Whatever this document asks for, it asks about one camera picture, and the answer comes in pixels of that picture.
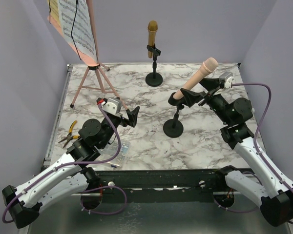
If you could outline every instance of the marble table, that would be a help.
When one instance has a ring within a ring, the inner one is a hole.
[[[130,142],[124,165],[117,169],[110,167],[109,164],[94,165],[96,170],[204,169],[222,168],[226,165],[249,167],[244,159],[223,141],[220,129],[224,125],[208,106],[194,105],[191,108],[185,107],[180,112],[179,120],[184,126],[184,132],[179,138],[169,138],[163,132],[163,124],[172,118],[176,111],[175,107],[168,104],[168,98],[197,71],[200,64],[158,64],[157,71],[164,79],[159,87],[150,87],[145,83],[146,75],[152,71],[151,64],[107,65],[110,66],[110,71],[106,72],[106,75],[128,108],[133,110],[140,106],[140,112],[135,128],[118,128],[121,140]],[[96,105],[96,100],[113,96],[96,90],[82,89],[75,107],[70,108],[85,70],[85,65],[73,67],[51,163],[65,153],[63,144],[57,142],[66,136],[71,123],[74,120],[78,121],[74,128],[74,133],[77,134],[87,119],[96,118],[102,121],[103,115]],[[235,82],[242,82],[238,67],[233,63],[220,64],[208,77],[218,78],[225,71],[233,73]],[[85,85],[98,87],[94,71],[89,72]],[[193,90],[201,92],[204,89],[197,85]],[[247,98],[243,86],[224,90],[222,94],[228,102],[239,97]],[[255,132],[255,119],[249,120],[247,124]]]

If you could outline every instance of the pliers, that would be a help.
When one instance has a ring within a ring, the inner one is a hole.
[[[69,132],[67,134],[67,136],[65,138],[63,138],[62,140],[59,141],[59,143],[63,142],[66,140],[63,148],[65,148],[65,146],[72,140],[72,139],[78,139],[80,136],[79,135],[74,135],[72,136],[72,132],[73,132],[73,128],[75,126],[75,124],[77,123],[77,120],[75,120],[72,125],[69,128]]]

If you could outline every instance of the gray wall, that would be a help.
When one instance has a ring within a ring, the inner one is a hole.
[[[159,62],[241,62],[276,0],[93,0],[102,62],[150,62],[147,25],[159,24]],[[46,0],[34,0],[45,22]],[[81,63],[48,26],[67,63]]]
[[[1,190],[39,172],[66,71],[33,1],[0,0],[0,234],[17,233]]]
[[[262,127],[270,157],[293,179],[293,0],[278,0],[241,65],[244,82],[263,82],[272,103]],[[248,89],[259,119],[267,100],[264,88]]]

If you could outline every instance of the beige microphone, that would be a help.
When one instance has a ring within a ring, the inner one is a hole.
[[[148,30],[148,45],[149,46],[154,47],[154,45],[155,45],[155,35],[156,35],[156,32],[157,32],[157,29],[158,29],[157,22],[154,21],[154,20],[151,20],[150,23],[148,23],[148,27],[147,27],[147,30]],[[152,58],[153,53],[148,51],[147,55],[148,55],[149,58]]]
[[[218,62],[214,58],[209,58],[203,62],[200,69],[182,86],[183,89],[191,90],[197,85],[204,77],[212,73],[218,66]],[[179,100],[183,97],[183,94],[178,90],[173,96],[174,99]]]

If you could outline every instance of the yellow paper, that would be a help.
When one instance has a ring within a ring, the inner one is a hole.
[[[51,5],[51,17],[58,23],[58,25],[61,25],[60,19],[59,19],[59,9],[58,9],[58,1],[57,0],[47,0],[48,5],[50,2]]]

